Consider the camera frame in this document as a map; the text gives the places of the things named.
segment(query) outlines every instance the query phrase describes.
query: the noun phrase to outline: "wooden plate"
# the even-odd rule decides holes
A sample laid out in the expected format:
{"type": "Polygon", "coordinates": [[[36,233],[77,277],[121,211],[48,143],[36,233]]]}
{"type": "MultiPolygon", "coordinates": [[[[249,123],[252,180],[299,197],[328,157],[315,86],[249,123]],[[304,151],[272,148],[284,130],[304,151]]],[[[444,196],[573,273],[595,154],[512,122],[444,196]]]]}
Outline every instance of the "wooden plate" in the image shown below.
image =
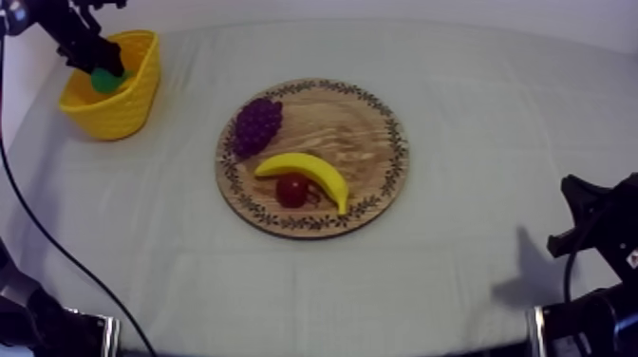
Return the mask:
{"type": "Polygon", "coordinates": [[[255,227],[294,239],[342,235],[380,215],[401,192],[408,167],[403,128],[392,111],[357,85],[302,79],[267,89],[255,97],[283,103],[284,120],[259,155],[239,161],[233,153],[236,115],[216,149],[216,179],[233,210],[255,227]],[[257,165],[277,154],[305,152],[333,164],[350,189],[348,213],[326,197],[315,206],[286,209],[274,197],[276,179],[256,179],[257,165]]]}

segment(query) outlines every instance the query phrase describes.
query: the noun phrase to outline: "tomato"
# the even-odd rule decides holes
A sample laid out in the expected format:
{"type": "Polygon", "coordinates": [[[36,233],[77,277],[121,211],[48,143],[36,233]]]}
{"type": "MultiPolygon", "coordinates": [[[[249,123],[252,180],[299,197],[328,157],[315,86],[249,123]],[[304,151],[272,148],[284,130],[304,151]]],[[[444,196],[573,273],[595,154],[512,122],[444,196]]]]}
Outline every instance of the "tomato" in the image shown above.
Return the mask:
{"type": "Polygon", "coordinates": [[[301,174],[286,174],[277,180],[276,197],[286,208],[299,208],[306,203],[310,180],[301,174]]]}

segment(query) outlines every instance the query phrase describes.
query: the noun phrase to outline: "white tablecloth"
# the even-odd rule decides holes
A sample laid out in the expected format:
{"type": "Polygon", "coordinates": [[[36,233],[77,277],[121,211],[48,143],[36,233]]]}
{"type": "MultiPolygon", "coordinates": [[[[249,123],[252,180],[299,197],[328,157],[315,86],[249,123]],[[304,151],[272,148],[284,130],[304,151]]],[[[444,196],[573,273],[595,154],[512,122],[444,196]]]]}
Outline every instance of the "white tablecloth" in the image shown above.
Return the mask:
{"type": "MultiPolygon", "coordinates": [[[[612,186],[638,167],[638,65],[627,55],[385,21],[208,28],[160,44],[163,78],[140,133],[85,137],[56,108],[60,69],[10,150],[38,215],[160,351],[415,356],[523,339],[523,311],[560,299],[564,261],[544,248],[572,226],[560,179],[612,186]],[[214,173],[234,111],[302,77],[376,94],[411,147],[393,206],[320,242],[250,227],[214,173]]],[[[122,318],[0,189],[0,232],[20,265],[65,305],[122,318]]],[[[616,282],[596,253],[579,258],[574,278],[576,292],[616,282]]],[[[142,346],[128,322],[123,344],[142,346]]]]}

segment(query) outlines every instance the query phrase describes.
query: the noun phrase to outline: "floral border pattern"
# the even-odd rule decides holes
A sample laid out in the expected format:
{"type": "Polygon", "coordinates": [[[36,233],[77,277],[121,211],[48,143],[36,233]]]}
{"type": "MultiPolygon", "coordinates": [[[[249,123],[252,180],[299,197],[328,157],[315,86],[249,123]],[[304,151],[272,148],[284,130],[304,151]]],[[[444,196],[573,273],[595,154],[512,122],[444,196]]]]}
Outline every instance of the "floral border pattern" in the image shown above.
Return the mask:
{"type": "Polygon", "coordinates": [[[384,184],[379,188],[381,196],[370,195],[364,197],[359,203],[350,205],[347,214],[343,216],[326,215],[323,217],[304,216],[295,218],[293,216],[278,216],[267,211],[266,207],[255,202],[251,195],[247,195],[242,187],[242,181],[237,170],[237,160],[233,152],[233,133],[235,120],[229,124],[229,130],[223,140],[223,154],[221,157],[221,167],[224,170],[224,177],[230,182],[231,192],[239,197],[239,204],[243,209],[248,210],[253,219],[260,224],[266,226],[278,226],[282,229],[295,230],[313,230],[321,231],[326,228],[347,228],[351,220],[359,219],[369,210],[377,207],[382,201],[382,197],[391,197],[392,193],[397,190],[397,182],[405,172],[403,160],[407,157],[407,148],[405,140],[402,138],[400,125],[394,118],[390,108],[384,105],[377,97],[363,90],[357,85],[348,85],[341,82],[329,80],[305,80],[297,84],[282,85],[275,90],[268,91],[264,94],[264,98],[276,99],[286,95],[296,94],[315,87],[334,91],[343,94],[355,94],[360,101],[364,101],[367,105],[377,110],[385,117],[385,129],[390,143],[390,148],[394,155],[390,158],[390,168],[385,171],[384,184]]]}

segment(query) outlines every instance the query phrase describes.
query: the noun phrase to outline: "yellow banana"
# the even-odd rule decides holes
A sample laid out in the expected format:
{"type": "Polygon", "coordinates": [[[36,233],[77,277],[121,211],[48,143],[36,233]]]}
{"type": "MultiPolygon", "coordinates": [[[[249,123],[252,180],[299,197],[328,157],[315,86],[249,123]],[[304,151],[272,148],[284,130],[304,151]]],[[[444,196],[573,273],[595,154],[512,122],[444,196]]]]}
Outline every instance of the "yellow banana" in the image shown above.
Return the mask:
{"type": "Polygon", "coordinates": [[[299,173],[315,181],[337,203],[339,215],[347,213],[348,188],[344,177],[325,160],[303,153],[275,155],[262,162],[255,170],[257,177],[299,173]]]}

